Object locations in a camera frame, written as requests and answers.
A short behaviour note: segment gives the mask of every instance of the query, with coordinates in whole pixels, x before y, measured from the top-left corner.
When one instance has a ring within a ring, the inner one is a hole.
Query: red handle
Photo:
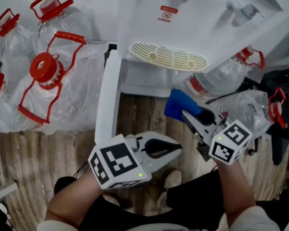
[[[271,102],[271,100],[272,100],[273,98],[275,98],[278,93],[279,93],[279,94],[281,95],[281,97],[282,97],[282,101],[280,102],[280,105],[282,105],[283,102],[286,100],[286,96],[285,96],[283,90],[282,90],[280,87],[277,88],[275,94],[272,95],[272,96],[269,98],[269,116],[270,116],[270,118],[271,118],[273,121],[278,122],[278,123],[280,124],[280,126],[284,129],[284,128],[286,127],[286,124],[285,124],[282,116],[281,116],[281,115],[277,115],[277,116],[275,117],[275,119],[274,119],[274,116],[273,116],[273,113],[274,113],[274,112],[272,111],[272,102]]]
[[[259,67],[261,70],[262,69],[264,69],[264,67],[265,67],[265,59],[264,59],[264,54],[263,54],[263,52],[262,51],[257,51],[257,50],[255,50],[255,49],[253,49],[255,52],[258,52],[258,54],[259,54],[259,57],[260,57],[260,65],[259,64],[257,64],[257,63],[251,63],[251,64],[249,64],[249,63],[247,63],[246,61],[249,59],[249,57],[248,57],[248,55],[242,55],[240,52],[239,53],[237,53],[236,54],[236,56],[239,58],[239,59],[241,59],[247,66],[252,66],[252,65],[256,65],[257,67]],[[243,49],[243,53],[244,52],[247,52],[248,50],[247,50],[247,48],[244,48]]]
[[[50,19],[58,16],[59,13],[60,13],[62,10],[64,10],[64,9],[67,8],[69,5],[71,5],[71,4],[74,3],[73,0],[67,0],[67,1],[65,1],[64,3],[61,3],[59,0],[57,0],[57,2],[58,2],[59,5],[58,5],[55,9],[53,9],[52,11],[50,11],[50,12],[44,14],[42,17],[40,17],[34,7],[35,7],[36,5],[38,5],[40,2],[42,2],[42,1],[43,1],[43,0],[35,0],[35,1],[34,1],[33,3],[31,3],[31,5],[30,5],[30,9],[33,10],[35,16],[36,16],[38,19],[40,19],[40,20],[42,21],[42,23],[44,23],[45,21],[50,20]]]
[[[39,17],[37,11],[35,10],[35,6],[37,6],[40,2],[42,2],[43,0],[35,0],[33,3],[31,3],[30,5],[30,9],[33,10],[35,16],[38,18],[38,19],[41,19],[41,17]]]
[[[20,15],[16,14],[14,15],[12,10],[10,8],[6,9],[2,15],[0,15],[0,21],[2,20],[2,18],[4,16],[6,16],[6,14],[10,12],[12,15],[12,19],[6,24],[6,26],[2,29],[0,29],[0,36],[3,37],[5,34],[7,34],[15,25],[16,25],[16,21],[18,21]]]
[[[73,3],[74,3],[73,0],[65,1],[64,3],[60,4],[55,9],[53,9],[52,11],[48,12],[47,14],[44,14],[40,18],[40,20],[42,21],[42,23],[44,23],[45,21],[48,21],[48,20],[58,16],[62,10],[66,9],[69,5],[71,5]]]
[[[68,71],[74,66],[75,59],[76,59],[76,54],[77,54],[78,51],[82,48],[82,46],[84,46],[84,45],[86,44],[85,37],[84,37],[84,36],[81,36],[81,35],[78,35],[78,34],[74,34],[74,33],[68,33],[68,32],[58,31],[58,32],[55,33],[54,37],[53,37],[52,40],[49,42],[49,44],[48,44],[48,46],[47,46],[47,51],[46,51],[46,52],[49,52],[50,45],[53,43],[53,41],[55,40],[55,38],[58,38],[58,39],[67,39],[67,40],[71,40],[71,41],[74,41],[74,42],[77,42],[77,43],[81,44],[81,45],[79,45],[79,47],[74,51],[71,65],[70,65],[70,66],[68,67],[68,69],[65,71],[65,72],[68,72]]]
[[[47,111],[47,117],[46,117],[46,119],[43,119],[43,118],[37,116],[36,114],[33,114],[32,112],[30,112],[29,110],[27,110],[26,108],[23,107],[23,102],[24,102],[25,96],[26,96],[27,92],[32,88],[34,82],[35,82],[35,80],[32,81],[31,85],[24,92],[23,97],[20,101],[20,104],[18,105],[18,111],[20,113],[22,113],[23,115],[25,115],[26,117],[28,117],[29,119],[35,121],[38,124],[41,124],[41,125],[43,125],[44,123],[49,124],[50,123],[49,118],[50,118],[52,106],[58,100],[58,98],[60,96],[62,84],[60,82],[57,84],[57,86],[58,86],[57,96],[49,104],[48,111]]]
[[[71,41],[74,41],[74,42],[77,42],[79,44],[86,44],[86,41],[85,41],[85,37],[84,36],[81,36],[81,35],[78,35],[78,34],[74,34],[74,33],[68,33],[68,32],[63,32],[63,31],[57,31],[55,33],[55,35],[53,36],[52,40],[50,40],[48,46],[47,46],[47,51],[49,51],[49,48],[51,46],[51,44],[53,43],[53,41],[55,39],[67,39],[67,40],[71,40]]]
[[[280,104],[283,104],[284,101],[286,100],[286,96],[285,96],[285,94],[284,94],[284,91],[283,91],[280,87],[278,87],[278,88],[276,89],[276,91],[275,91],[275,94],[272,95],[272,96],[269,98],[269,102],[271,102],[271,100],[272,100],[273,98],[275,98],[278,93],[280,94],[280,96],[281,96],[281,98],[282,98],[282,101],[280,102]]]
[[[12,10],[11,10],[10,8],[8,8],[8,9],[6,9],[6,11],[4,11],[4,12],[2,13],[2,15],[0,15],[0,20],[2,20],[2,18],[3,18],[8,12],[10,12],[10,13],[12,14],[12,16],[14,16]]]
[[[258,66],[261,70],[264,69],[265,67],[265,59],[264,59],[264,54],[262,51],[257,51],[257,50],[254,50],[256,52],[259,53],[259,57],[260,57],[260,66],[258,64],[255,64],[256,66]]]

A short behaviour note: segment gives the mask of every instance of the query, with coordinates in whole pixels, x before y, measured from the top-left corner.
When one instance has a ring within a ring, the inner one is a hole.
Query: red bottle cap
[[[254,49],[251,47],[251,45],[249,45],[248,47],[245,47],[242,50],[242,53],[243,53],[243,57],[248,59],[250,56],[254,54]]]
[[[57,61],[48,52],[37,55],[31,63],[30,74],[39,83],[51,80],[57,71]]]
[[[42,14],[47,14],[51,10],[55,9],[58,6],[57,0],[44,0],[40,6],[39,9]]]

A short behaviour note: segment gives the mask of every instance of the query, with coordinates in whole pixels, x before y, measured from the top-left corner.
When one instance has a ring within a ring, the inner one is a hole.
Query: plastic water jug
[[[33,49],[36,55],[45,52],[49,42],[57,31],[83,35],[85,39],[92,38],[90,21],[84,13],[75,7],[71,7],[73,0],[61,3],[59,0],[35,0],[30,9],[39,19],[33,37]],[[68,40],[56,40],[52,47],[69,44]]]
[[[248,46],[210,72],[194,73],[184,82],[184,90],[188,89],[196,98],[207,100],[236,91],[251,70],[248,66],[264,68],[264,56],[261,51],[256,51],[260,55],[261,65],[248,63],[247,60],[255,51]]]
[[[58,39],[74,43],[51,48]],[[37,125],[29,129],[52,134],[95,128],[107,50],[108,43],[87,44],[84,36],[60,31],[54,35],[13,96],[19,112]]]
[[[280,94],[282,101],[272,102],[272,99]],[[252,133],[253,138],[263,135],[274,122],[278,122],[282,128],[285,123],[281,117],[282,103],[286,99],[281,88],[276,90],[275,95],[268,98],[266,92],[260,90],[247,90],[228,97],[213,101],[215,106],[224,116],[232,121],[238,119]]]

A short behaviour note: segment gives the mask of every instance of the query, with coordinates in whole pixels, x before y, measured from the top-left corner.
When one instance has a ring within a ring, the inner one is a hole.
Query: black cable
[[[87,165],[88,161],[86,161],[77,171],[76,173],[73,175],[73,177],[77,178],[78,173],[82,170],[83,167],[85,167]]]

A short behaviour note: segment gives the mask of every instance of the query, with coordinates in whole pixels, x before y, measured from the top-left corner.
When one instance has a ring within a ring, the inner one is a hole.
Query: wooden floor
[[[150,130],[176,139],[184,150],[170,166],[182,171],[183,182],[210,172],[214,163],[204,162],[197,152],[196,139],[183,123],[163,115],[165,103],[165,99],[122,94],[117,134],[126,136]],[[0,185],[11,180],[19,185],[17,191],[4,198],[18,231],[36,230],[53,196],[55,182],[76,172],[87,160],[93,141],[94,131],[57,132],[51,136],[31,131],[0,134]],[[261,140],[259,148],[253,157],[241,156],[240,162],[257,199],[271,200],[283,188],[286,162],[273,166],[268,139]],[[150,183],[120,190],[120,195],[133,200],[134,207],[129,211],[143,215],[159,213],[156,200],[160,194],[160,175],[157,172]],[[220,229],[225,229],[224,222]]]

